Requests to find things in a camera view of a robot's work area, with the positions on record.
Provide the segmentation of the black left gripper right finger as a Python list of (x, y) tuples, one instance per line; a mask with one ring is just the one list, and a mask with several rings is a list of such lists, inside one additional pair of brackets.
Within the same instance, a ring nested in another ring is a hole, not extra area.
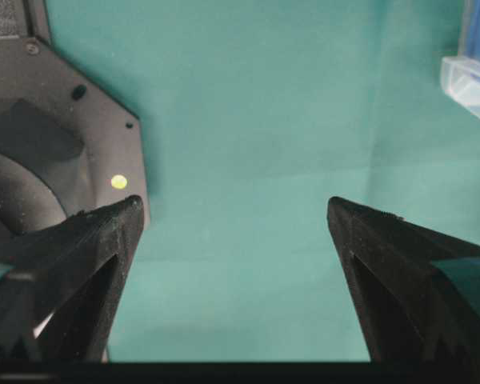
[(370, 358), (480, 362), (480, 246), (340, 197), (327, 224)]

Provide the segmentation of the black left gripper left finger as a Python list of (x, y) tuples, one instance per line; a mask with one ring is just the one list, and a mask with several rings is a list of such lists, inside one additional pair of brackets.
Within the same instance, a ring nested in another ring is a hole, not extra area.
[(101, 361), (143, 226), (132, 195), (0, 241), (0, 360)]

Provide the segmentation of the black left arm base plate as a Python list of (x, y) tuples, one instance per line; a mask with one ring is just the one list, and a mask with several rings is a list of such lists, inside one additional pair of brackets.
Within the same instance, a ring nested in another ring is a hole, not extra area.
[(0, 240), (146, 198), (133, 113), (35, 38), (0, 38)]

